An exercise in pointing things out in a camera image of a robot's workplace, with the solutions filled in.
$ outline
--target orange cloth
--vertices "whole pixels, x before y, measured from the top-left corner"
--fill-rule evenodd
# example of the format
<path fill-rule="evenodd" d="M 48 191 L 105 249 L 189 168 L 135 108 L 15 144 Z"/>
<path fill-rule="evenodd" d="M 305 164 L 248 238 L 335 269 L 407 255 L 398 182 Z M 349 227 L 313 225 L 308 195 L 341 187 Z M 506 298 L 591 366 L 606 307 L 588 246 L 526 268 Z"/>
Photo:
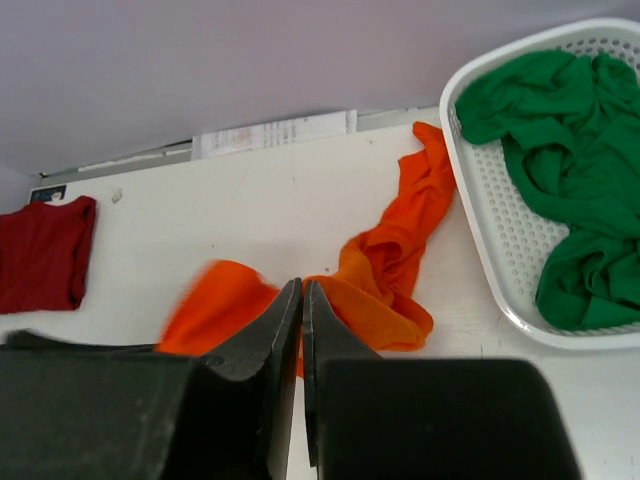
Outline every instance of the orange cloth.
<path fill-rule="evenodd" d="M 342 321 L 375 350 L 415 350 L 433 328 L 411 299 L 427 237 L 446 214 L 455 181 L 442 131 L 416 122 L 424 150 L 400 159 L 398 196 L 379 224 L 349 240 L 338 271 L 315 276 Z M 169 321 L 157 350 L 201 355 L 238 332 L 278 290 L 250 268 L 212 264 Z"/>

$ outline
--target sticker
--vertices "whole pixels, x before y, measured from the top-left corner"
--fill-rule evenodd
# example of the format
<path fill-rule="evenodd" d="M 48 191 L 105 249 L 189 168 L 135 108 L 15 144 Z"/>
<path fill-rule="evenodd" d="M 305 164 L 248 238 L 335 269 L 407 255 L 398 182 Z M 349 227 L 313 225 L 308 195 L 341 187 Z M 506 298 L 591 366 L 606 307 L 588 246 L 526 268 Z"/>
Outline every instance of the sticker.
<path fill-rule="evenodd" d="M 38 190 L 32 190 L 29 203 L 62 200 L 66 191 L 66 185 L 58 185 L 57 187 L 45 187 L 39 188 Z"/>

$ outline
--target paper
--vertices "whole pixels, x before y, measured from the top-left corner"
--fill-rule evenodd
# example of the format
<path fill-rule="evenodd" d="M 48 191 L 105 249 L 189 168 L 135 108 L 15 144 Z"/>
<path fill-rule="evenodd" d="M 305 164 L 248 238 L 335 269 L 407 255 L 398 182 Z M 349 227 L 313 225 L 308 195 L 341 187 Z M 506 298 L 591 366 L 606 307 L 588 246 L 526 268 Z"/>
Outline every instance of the paper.
<path fill-rule="evenodd" d="M 356 121 L 357 112 L 351 110 L 205 133 L 193 137 L 191 159 L 211 158 L 353 133 L 356 130 Z"/>

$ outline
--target white wall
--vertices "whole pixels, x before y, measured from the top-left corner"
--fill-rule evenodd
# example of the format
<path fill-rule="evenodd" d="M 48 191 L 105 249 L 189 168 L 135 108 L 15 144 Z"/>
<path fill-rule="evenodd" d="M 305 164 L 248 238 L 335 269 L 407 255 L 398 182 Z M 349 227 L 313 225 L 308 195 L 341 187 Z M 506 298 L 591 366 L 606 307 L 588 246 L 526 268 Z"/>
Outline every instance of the white wall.
<path fill-rule="evenodd" d="M 29 190 L 35 186 L 35 178 L 0 167 L 0 215 L 14 212 L 26 205 Z"/>
<path fill-rule="evenodd" d="M 435 104 L 500 44 L 637 0 L 0 0 L 0 164 L 25 173 L 211 129 Z"/>

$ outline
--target perforated basket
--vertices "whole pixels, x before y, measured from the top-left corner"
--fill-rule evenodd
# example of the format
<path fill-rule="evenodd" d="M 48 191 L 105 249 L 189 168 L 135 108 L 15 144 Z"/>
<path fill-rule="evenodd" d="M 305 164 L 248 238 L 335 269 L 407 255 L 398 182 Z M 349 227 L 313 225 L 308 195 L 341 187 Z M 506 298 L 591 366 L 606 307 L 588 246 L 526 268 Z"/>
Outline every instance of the perforated basket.
<path fill-rule="evenodd" d="M 568 229 L 539 217 L 524 204 L 507 174 L 499 141 L 475 146 L 460 135 L 455 102 L 474 79 L 526 52 L 554 48 L 591 56 L 608 52 L 628 62 L 640 77 L 640 24 L 617 19 L 587 20 L 547 30 L 462 67 L 447 83 L 440 101 L 440 119 L 462 203 L 493 296 L 518 328 L 562 348 L 640 346 L 640 322 L 568 332 L 542 318 L 534 302 L 540 273 Z"/>

